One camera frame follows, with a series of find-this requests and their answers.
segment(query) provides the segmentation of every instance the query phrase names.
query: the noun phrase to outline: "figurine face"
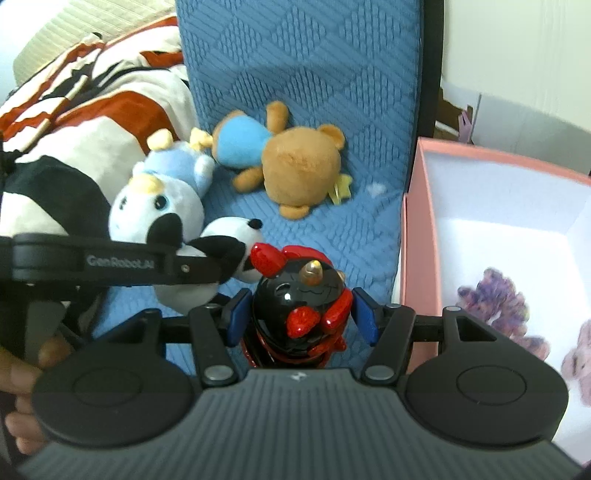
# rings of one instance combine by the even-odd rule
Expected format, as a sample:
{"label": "figurine face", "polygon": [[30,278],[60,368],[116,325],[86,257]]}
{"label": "figurine face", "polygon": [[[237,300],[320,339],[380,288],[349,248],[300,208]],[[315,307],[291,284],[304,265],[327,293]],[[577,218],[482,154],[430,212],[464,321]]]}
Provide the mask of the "figurine face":
{"label": "figurine face", "polygon": [[302,269],[313,260],[290,259],[276,276],[263,278],[256,288],[253,301],[256,328],[273,350],[285,355],[305,357],[310,348],[328,337],[318,324],[309,333],[291,338],[287,329],[290,313],[298,307],[308,306],[323,315],[345,289],[337,270],[325,262],[319,262],[322,267],[319,283],[305,283]]}

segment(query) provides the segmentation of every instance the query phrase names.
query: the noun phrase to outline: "finger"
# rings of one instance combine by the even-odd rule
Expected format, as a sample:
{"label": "finger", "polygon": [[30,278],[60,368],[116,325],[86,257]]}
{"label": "finger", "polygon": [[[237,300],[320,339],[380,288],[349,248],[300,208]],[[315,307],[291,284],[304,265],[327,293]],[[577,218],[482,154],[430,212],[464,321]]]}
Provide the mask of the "finger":
{"label": "finger", "polygon": [[45,445],[46,442],[36,442],[35,440],[17,438],[17,448],[23,455],[34,455]]}
{"label": "finger", "polygon": [[33,413],[33,405],[31,404],[31,396],[30,395],[19,395],[17,397],[17,401],[15,402],[15,408],[19,413],[25,413],[30,415]]}
{"label": "finger", "polygon": [[13,411],[6,416],[5,423],[6,428],[13,437],[35,440],[36,442],[45,441],[41,427],[33,415]]}
{"label": "finger", "polygon": [[0,347],[0,391],[28,394],[41,371]]}
{"label": "finger", "polygon": [[54,367],[68,357],[73,351],[72,346],[66,342],[63,337],[52,337],[39,349],[39,366],[42,369]]}

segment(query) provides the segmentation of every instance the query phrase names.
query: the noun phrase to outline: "teddy bear head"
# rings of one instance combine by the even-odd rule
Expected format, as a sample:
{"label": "teddy bear head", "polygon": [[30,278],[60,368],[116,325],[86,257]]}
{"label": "teddy bear head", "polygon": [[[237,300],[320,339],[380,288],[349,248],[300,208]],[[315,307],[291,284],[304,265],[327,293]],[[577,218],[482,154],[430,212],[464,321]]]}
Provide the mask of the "teddy bear head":
{"label": "teddy bear head", "polygon": [[267,195],[282,205],[318,205],[339,176],[344,146],[345,136],[334,125],[294,127],[275,135],[261,158]]}

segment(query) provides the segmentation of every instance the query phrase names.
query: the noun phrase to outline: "striped blanket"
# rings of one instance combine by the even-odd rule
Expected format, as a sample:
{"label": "striped blanket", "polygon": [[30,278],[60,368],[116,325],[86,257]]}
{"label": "striped blanket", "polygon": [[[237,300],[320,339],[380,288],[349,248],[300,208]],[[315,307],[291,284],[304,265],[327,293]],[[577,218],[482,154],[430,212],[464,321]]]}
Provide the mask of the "striped blanket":
{"label": "striped blanket", "polygon": [[89,35],[0,107],[15,162],[0,235],[108,237],[110,205],[148,152],[147,137],[167,128],[188,140],[195,126],[176,16],[108,43]]}

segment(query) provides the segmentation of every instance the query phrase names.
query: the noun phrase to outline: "plush toy eye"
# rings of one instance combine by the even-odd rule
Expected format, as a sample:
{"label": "plush toy eye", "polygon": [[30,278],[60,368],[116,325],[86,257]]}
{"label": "plush toy eye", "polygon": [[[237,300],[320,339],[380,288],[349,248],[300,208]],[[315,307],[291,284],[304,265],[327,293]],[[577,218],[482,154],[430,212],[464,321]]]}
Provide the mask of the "plush toy eye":
{"label": "plush toy eye", "polygon": [[168,199],[164,195],[158,195],[154,200],[156,210],[164,210],[168,205]]}

